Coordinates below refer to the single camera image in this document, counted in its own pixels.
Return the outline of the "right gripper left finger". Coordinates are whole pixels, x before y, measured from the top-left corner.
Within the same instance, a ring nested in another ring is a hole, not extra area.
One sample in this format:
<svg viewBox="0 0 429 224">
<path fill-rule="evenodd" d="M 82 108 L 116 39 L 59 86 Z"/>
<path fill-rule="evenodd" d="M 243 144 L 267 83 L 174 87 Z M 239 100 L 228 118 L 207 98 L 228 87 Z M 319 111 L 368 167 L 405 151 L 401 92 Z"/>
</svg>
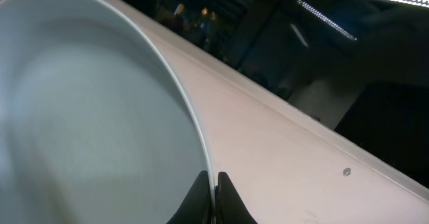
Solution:
<svg viewBox="0 0 429 224">
<path fill-rule="evenodd" d="M 212 199 L 208 172 L 201 171 L 167 224 L 211 224 Z"/>
</svg>

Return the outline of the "light blue plate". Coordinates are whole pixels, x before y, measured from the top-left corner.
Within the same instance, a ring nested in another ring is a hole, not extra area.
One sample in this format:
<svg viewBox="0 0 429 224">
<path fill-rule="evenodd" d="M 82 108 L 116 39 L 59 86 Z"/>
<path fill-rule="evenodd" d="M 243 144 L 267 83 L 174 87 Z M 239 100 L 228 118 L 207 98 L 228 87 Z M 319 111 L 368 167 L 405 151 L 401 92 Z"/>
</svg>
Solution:
<svg viewBox="0 0 429 224">
<path fill-rule="evenodd" d="M 167 223 L 204 136 L 170 64 L 103 0 L 1 2 L 1 222 Z"/>
</svg>

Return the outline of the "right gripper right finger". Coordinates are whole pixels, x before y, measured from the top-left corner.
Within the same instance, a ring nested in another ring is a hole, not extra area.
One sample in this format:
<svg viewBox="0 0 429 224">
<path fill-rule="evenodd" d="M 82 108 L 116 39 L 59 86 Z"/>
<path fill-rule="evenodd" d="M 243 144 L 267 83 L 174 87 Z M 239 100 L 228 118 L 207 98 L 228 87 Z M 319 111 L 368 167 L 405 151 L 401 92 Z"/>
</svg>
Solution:
<svg viewBox="0 0 429 224">
<path fill-rule="evenodd" d="M 218 174 L 216 224 L 257 224 L 226 172 Z"/>
</svg>

